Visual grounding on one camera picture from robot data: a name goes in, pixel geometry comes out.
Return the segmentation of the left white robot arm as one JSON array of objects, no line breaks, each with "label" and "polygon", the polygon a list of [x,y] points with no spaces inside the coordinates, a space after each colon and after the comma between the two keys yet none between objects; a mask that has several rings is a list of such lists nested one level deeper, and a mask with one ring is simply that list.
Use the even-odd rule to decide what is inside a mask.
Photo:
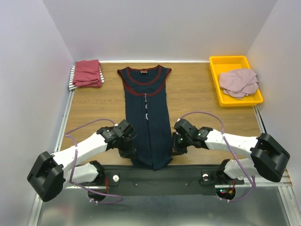
[{"label": "left white robot arm", "polygon": [[137,135],[134,126],[122,120],[112,127],[101,127],[87,139],[75,142],[73,146],[56,153],[41,153],[31,168],[27,181],[44,202],[56,198],[63,189],[70,186],[82,187],[83,183],[95,186],[104,184],[106,193],[87,189],[90,194],[98,195],[94,202],[103,200],[109,194],[109,177],[98,161],[87,159],[117,148],[121,157],[133,158],[136,149],[132,139]]}]

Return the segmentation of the navy basketball jersey 23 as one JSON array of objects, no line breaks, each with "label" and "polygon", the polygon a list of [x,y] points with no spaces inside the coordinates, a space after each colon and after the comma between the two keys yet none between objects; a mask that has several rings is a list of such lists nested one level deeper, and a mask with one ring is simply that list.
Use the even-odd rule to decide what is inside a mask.
[{"label": "navy basketball jersey 23", "polygon": [[133,165],[159,170],[172,160],[172,133],[166,101],[166,79],[170,68],[126,67],[117,71],[125,92],[126,120],[137,136]]}]

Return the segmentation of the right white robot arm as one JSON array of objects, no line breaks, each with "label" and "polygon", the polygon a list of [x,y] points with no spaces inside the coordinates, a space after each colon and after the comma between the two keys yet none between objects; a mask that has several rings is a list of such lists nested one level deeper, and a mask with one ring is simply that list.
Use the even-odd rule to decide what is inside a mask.
[{"label": "right white robot arm", "polygon": [[174,125],[173,153],[187,152],[189,146],[207,150],[230,152],[243,159],[224,160],[216,172],[217,180],[226,184],[243,176],[261,176],[271,182],[280,182],[290,154],[270,134],[259,137],[243,137],[222,133],[209,127],[196,128],[186,119],[179,119]]}]

